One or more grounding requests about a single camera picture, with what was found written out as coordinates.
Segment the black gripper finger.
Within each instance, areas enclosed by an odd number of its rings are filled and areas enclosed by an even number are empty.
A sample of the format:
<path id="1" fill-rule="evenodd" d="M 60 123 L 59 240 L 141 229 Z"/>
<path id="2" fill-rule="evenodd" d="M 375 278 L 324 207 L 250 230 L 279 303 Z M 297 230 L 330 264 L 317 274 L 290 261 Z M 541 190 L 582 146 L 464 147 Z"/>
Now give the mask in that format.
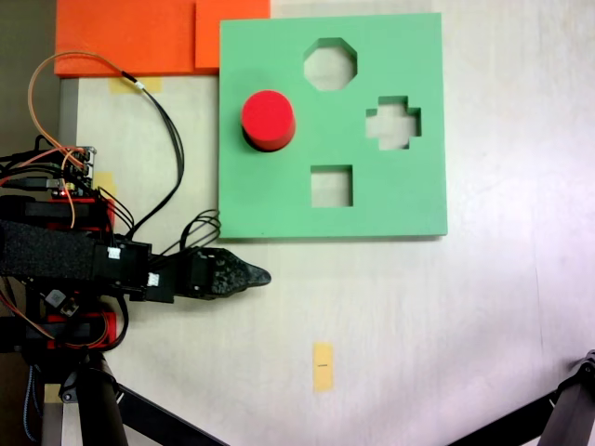
<path id="1" fill-rule="evenodd" d="M 254 286 L 251 281 L 243 278 L 217 279 L 215 281 L 215 298 L 227 298 Z"/>
<path id="2" fill-rule="evenodd" d="M 244 262 L 225 249 L 215 253 L 216 287 L 259 287 L 271 282 L 270 273 Z"/>

